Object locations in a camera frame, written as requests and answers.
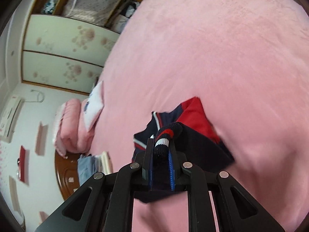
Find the navy and red sweatshirt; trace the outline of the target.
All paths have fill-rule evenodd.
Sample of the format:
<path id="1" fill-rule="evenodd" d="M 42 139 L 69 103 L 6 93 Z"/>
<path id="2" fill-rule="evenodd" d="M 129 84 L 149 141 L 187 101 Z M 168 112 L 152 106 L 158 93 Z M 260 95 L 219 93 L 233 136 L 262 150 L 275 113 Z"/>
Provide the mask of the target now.
<path id="1" fill-rule="evenodd" d="M 207 119 L 198 97 L 182 102 L 171 112 L 152 112 L 145 130 L 134 134 L 134 160 L 139 152 L 146 150 L 149 138 L 154 139 L 152 189 L 135 195 L 143 203 L 179 192 L 170 188 L 168 152 L 172 140 L 176 150 L 185 154 L 186 161 L 203 171 L 217 173 L 235 161 Z"/>

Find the folded cream white garment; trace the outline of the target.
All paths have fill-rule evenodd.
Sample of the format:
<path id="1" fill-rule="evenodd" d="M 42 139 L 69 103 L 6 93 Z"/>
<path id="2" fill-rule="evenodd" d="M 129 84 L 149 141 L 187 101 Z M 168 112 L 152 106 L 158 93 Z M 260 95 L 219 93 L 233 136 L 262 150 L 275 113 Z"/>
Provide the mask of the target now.
<path id="1" fill-rule="evenodd" d="M 96 169 L 105 175 L 113 173 L 113 166 L 107 151 L 103 151 L 100 155 L 95 156 Z"/>

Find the folded blue denim garment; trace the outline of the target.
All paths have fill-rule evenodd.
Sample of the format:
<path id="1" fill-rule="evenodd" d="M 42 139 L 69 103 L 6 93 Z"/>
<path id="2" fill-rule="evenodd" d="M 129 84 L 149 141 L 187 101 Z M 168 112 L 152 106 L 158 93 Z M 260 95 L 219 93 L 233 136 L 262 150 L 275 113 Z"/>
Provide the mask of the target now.
<path id="1" fill-rule="evenodd" d="M 96 171 L 96 158 L 82 154 L 77 160 L 79 184 L 83 185 Z"/>

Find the brown wooden headboard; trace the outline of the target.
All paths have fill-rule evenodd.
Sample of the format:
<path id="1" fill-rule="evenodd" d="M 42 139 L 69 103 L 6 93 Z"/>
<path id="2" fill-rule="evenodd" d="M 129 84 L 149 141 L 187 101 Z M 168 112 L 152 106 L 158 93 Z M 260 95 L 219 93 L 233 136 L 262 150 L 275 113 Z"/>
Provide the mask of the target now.
<path id="1" fill-rule="evenodd" d="M 63 158 L 57 151 L 55 152 L 55 175 L 64 200 L 67 200 L 80 187 L 77 160 L 81 155 L 68 152 Z"/>

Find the white small pillow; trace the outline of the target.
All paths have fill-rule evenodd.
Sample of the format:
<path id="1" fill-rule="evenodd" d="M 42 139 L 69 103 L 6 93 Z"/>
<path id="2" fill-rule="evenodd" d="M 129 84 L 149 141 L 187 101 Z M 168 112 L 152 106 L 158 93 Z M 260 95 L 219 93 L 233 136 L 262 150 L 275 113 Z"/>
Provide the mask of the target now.
<path id="1" fill-rule="evenodd" d="M 87 131 L 90 131 L 104 108 L 104 84 L 97 83 L 92 89 L 84 107 L 84 123 Z"/>

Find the folded pink quilt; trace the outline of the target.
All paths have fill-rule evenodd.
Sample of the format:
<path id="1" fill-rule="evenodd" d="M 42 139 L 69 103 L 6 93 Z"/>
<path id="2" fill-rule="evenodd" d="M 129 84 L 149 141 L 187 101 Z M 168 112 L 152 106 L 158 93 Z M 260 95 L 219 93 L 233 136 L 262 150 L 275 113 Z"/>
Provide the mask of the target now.
<path id="1" fill-rule="evenodd" d="M 57 109 L 52 143 L 58 153 L 66 158 L 69 153 L 84 154 L 90 150 L 94 129 L 88 131 L 84 121 L 87 100 L 70 99 Z"/>

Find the pink plush bed cover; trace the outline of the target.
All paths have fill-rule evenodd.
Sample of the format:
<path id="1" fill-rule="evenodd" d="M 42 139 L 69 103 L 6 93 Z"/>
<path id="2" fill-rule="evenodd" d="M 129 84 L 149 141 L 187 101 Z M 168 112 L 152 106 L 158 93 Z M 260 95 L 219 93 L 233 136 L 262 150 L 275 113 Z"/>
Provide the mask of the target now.
<path id="1" fill-rule="evenodd" d="M 197 96 L 228 172 L 295 231 L 308 214 L 308 15 L 294 0 L 143 0 L 100 77 L 91 154 L 128 164 L 152 112 Z"/>

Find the white air conditioner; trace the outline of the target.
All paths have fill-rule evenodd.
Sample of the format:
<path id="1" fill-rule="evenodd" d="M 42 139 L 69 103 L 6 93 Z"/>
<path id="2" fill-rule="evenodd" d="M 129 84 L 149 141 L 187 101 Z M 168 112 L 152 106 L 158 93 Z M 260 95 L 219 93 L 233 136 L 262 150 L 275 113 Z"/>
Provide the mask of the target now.
<path id="1" fill-rule="evenodd" d="M 12 95 L 1 113 L 1 141 L 10 143 L 24 99 Z"/>

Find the floral sliding wardrobe door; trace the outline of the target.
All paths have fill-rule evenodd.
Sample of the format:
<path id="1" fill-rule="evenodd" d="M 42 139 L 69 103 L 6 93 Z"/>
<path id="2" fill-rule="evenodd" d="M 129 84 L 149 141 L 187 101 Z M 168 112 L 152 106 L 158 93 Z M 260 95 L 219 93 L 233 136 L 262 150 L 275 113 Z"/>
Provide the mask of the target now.
<path id="1" fill-rule="evenodd" d="M 80 93 L 90 93 L 103 68 L 37 52 L 23 52 L 23 80 Z"/>

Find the quilted storage bag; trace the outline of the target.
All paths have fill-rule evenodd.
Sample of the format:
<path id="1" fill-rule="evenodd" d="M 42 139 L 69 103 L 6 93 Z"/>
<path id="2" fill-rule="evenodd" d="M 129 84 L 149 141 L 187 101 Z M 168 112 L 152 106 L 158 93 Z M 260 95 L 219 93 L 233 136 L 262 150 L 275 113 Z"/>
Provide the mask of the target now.
<path id="1" fill-rule="evenodd" d="M 121 0 L 68 0 L 62 16 L 104 26 Z"/>

